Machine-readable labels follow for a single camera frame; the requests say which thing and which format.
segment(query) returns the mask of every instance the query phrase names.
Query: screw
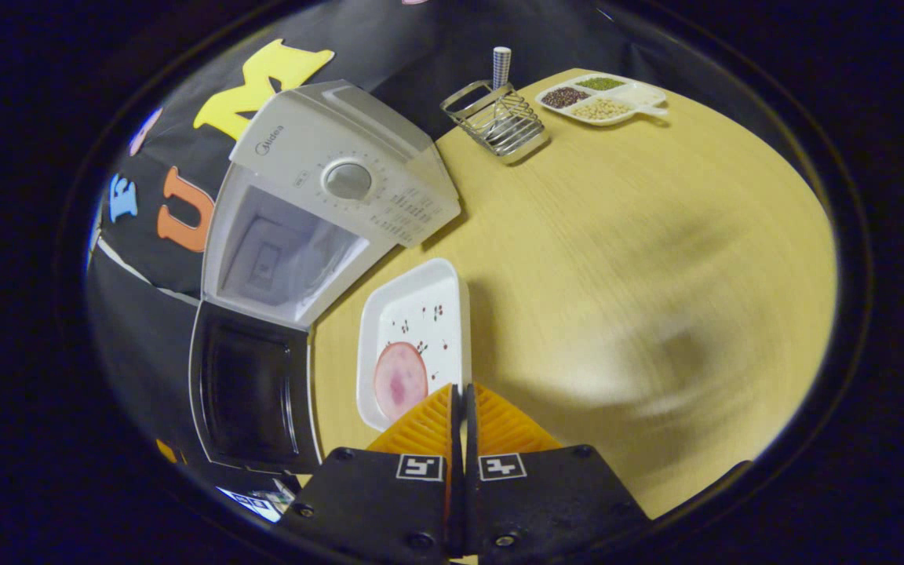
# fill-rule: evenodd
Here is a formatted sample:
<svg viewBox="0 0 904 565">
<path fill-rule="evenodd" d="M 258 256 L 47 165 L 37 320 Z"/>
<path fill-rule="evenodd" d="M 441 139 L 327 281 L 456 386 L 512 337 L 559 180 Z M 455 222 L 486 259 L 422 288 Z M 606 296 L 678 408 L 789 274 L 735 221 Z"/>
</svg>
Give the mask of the screw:
<svg viewBox="0 0 904 565">
<path fill-rule="evenodd" d="M 435 540 L 431 539 L 431 536 L 427 534 L 419 533 L 411 534 L 406 543 L 410 544 L 410 547 L 414 549 L 428 549 L 434 545 Z"/>
<path fill-rule="evenodd" d="M 292 508 L 295 508 L 295 512 L 298 512 L 298 515 L 302 518 L 312 518 L 312 515 L 315 514 L 309 505 L 297 504 L 292 505 Z"/>
</svg>

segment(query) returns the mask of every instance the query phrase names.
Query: microwave control dial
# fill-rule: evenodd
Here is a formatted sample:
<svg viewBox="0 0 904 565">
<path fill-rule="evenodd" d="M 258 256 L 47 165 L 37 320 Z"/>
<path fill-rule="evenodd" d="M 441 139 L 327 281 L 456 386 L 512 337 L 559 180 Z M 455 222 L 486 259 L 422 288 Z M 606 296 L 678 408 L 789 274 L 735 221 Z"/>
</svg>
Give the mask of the microwave control dial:
<svg viewBox="0 0 904 565">
<path fill-rule="evenodd" d="M 326 172 L 323 188 L 343 200 L 362 200 L 372 188 L 372 175 L 359 164 L 341 163 Z"/>
</svg>

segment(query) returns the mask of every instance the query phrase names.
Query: ham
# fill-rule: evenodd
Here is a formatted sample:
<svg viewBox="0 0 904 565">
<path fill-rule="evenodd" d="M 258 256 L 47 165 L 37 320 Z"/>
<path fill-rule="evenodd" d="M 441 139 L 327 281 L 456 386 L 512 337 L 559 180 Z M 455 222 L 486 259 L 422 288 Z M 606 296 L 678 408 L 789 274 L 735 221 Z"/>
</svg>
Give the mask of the ham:
<svg viewBox="0 0 904 565">
<path fill-rule="evenodd" d="M 389 344 L 376 362 L 374 389 L 381 411 L 394 422 L 424 400 L 428 373 L 417 348 L 406 342 Z"/>
</svg>

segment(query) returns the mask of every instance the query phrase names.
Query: metal dish rack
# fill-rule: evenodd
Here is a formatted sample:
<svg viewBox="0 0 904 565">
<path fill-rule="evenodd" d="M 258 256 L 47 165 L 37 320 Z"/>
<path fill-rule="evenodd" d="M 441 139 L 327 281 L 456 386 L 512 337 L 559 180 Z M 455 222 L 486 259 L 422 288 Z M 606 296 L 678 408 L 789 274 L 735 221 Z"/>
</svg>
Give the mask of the metal dish rack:
<svg viewBox="0 0 904 565">
<path fill-rule="evenodd" d="M 486 89 L 479 100 L 465 108 L 464 99 Z M 492 89 L 490 80 L 471 82 L 441 103 L 442 111 L 469 136 L 495 154 L 502 163 L 514 163 L 548 142 L 549 134 L 535 110 L 517 93 L 512 83 Z"/>
</svg>

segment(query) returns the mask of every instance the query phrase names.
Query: wooden table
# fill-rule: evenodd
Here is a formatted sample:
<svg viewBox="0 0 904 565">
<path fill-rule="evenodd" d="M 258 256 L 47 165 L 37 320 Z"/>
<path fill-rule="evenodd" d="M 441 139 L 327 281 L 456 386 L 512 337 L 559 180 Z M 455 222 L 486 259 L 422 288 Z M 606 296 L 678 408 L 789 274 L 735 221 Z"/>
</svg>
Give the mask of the wooden table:
<svg viewBox="0 0 904 565">
<path fill-rule="evenodd" d="M 586 72 L 520 92 L 534 104 Z M 355 408 L 362 308 L 432 257 L 469 285 L 474 382 L 561 443 L 598 447 L 650 517 L 776 437 L 828 343 L 833 233 L 762 140 L 678 94 L 667 104 L 602 129 L 537 107 L 552 140 L 513 167 L 461 129 L 438 140 L 463 214 L 393 250 L 315 326 L 324 453 L 377 436 Z"/>
</svg>

